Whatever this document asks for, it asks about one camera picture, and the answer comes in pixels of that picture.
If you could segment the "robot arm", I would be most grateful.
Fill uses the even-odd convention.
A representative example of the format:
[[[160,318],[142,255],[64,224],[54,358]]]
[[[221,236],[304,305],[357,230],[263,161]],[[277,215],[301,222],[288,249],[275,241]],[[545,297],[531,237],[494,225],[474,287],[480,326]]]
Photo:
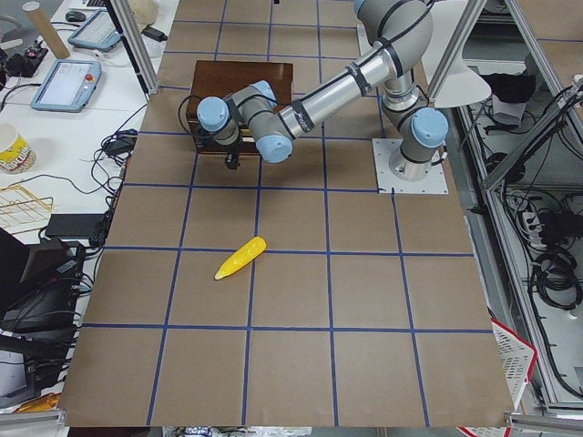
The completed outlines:
[[[432,9],[423,1],[357,1],[368,52],[282,110],[265,80],[224,98],[206,97],[197,107],[199,124],[224,147],[240,143],[246,127],[262,158],[281,163],[294,139],[382,86],[383,112],[402,137],[389,167],[402,180],[420,181],[436,165],[435,152],[448,132],[445,116],[422,102],[414,80],[413,69],[433,35]]]

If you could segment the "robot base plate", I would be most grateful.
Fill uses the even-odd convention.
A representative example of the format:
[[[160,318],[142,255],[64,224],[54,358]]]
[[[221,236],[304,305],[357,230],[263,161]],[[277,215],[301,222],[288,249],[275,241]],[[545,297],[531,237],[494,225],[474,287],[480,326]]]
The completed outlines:
[[[422,164],[408,161],[401,150],[402,139],[374,138],[373,157],[380,194],[446,195],[448,187],[439,153]]]

